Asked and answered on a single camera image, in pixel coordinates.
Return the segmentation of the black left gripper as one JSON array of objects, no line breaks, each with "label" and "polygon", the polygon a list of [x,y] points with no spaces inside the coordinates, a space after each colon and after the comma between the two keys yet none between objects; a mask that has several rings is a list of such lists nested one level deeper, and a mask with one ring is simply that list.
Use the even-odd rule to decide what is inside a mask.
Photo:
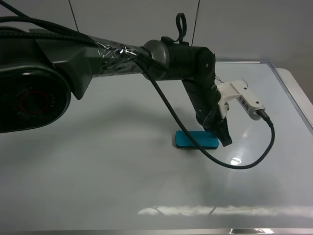
[{"label": "black left gripper", "polygon": [[223,147],[232,144],[227,118],[222,119],[218,109],[221,94],[217,89],[216,78],[184,79],[183,86],[196,113],[198,123],[220,140]]}]

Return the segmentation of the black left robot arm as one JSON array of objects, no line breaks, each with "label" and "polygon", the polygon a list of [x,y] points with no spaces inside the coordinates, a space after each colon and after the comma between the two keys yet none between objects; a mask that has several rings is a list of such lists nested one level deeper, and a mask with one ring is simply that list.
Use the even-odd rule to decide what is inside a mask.
[{"label": "black left robot arm", "polygon": [[81,99],[98,76],[142,74],[149,80],[180,80],[196,119],[223,146],[232,143],[218,102],[215,54],[205,47],[169,38],[141,47],[36,29],[0,29],[0,131],[30,130],[51,124]]}]

